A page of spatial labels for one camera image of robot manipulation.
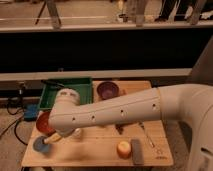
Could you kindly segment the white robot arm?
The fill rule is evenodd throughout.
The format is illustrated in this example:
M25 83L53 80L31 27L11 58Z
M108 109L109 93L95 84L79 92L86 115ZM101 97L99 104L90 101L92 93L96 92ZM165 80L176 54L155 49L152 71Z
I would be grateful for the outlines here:
M179 120L190 126L186 171L213 171L213 86L162 86L86 105L77 105L72 91L62 89L49 124L67 136L76 128L154 120Z

